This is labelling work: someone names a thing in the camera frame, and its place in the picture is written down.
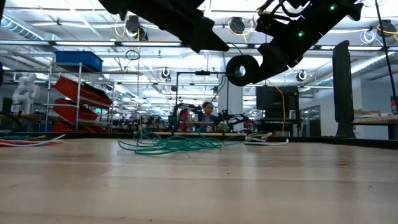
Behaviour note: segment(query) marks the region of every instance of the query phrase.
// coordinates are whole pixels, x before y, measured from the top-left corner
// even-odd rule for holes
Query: teal cable
[[[241,142],[238,143],[234,142],[229,144],[225,143],[226,141],[235,138],[235,136],[232,136],[228,139],[225,139],[224,141],[221,141],[215,138],[206,138],[200,133],[198,133],[198,135],[200,135],[201,138],[192,139],[184,136],[171,136],[169,138],[162,139],[156,133],[140,132],[138,135],[134,136],[134,140],[136,142],[135,144],[129,144],[120,139],[118,139],[118,144],[124,150],[133,151],[136,154],[140,155],[152,155],[152,156],[170,154],[173,152],[191,152],[191,151],[202,151],[209,149],[219,149],[223,146],[241,144]]]

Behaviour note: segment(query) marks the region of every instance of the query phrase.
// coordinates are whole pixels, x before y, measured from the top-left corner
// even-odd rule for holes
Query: blue storage box
[[[79,72],[79,63],[84,66],[83,72],[102,72],[102,60],[93,52],[58,51],[55,52],[55,63],[70,72]]]

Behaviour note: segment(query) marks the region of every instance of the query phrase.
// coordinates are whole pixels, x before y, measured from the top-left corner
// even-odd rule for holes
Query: computer monitor
[[[299,88],[297,86],[278,86],[285,100],[285,114],[290,110],[298,110]],[[283,117],[283,101],[280,91],[273,86],[256,87],[256,108],[265,110],[267,118]]]

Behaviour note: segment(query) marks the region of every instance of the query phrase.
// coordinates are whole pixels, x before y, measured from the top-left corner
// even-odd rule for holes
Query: woman
[[[201,122],[215,122],[217,117],[212,115],[214,105],[210,102],[204,102],[202,104],[202,108],[205,111],[204,113],[199,113],[198,121]]]

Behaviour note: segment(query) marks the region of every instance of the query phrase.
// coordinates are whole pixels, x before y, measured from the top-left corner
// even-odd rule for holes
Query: metal rack
[[[110,126],[111,128],[111,133],[112,133],[112,119],[113,119],[113,104],[111,106],[106,105],[104,103],[95,101],[95,100],[91,100],[85,97],[80,96],[80,90],[81,90],[81,76],[83,74],[83,69],[85,70],[90,70],[89,68],[85,67],[82,63],[79,64],[70,64],[70,63],[58,63],[57,65],[61,65],[61,66],[76,66],[78,67],[78,93],[77,93],[77,99],[76,99],[76,105],[59,105],[59,104],[50,104],[50,92],[51,92],[51,76],[52,76],[52,70],[53,70],[53,66],[54,64],[52,63],[50,66],[50,70],[49,70],[49,84],[47,86],[47,104],[43,105],[46,107],[46,113],[45,113],[45,130],[47,131],[47,126],[49,123],[49,111],[51,107],[54,106],[66,106],[66,107],[74,107],[76,108],[76,122],[75,124],[71,123],[72,125],[75,126],[75,131],[78,131],[78,125],[79,124],[95,124],[98,126]],[[113,92],[114,92],[114,82],[107,82],[107,83],[112,83],[112,101],[113,101]],[[83,100],[84,102],[89,102],[89,106],[96,106],[98,108],[101,109],[101,115],[100,115],[100,121],[90,121],[90,120],[85,120],[85,119],[79,119],[79,109],[80,109],[80,101]],[[102,120],[102,109],[108,108],[108,120],[107,122],[101,121]]]

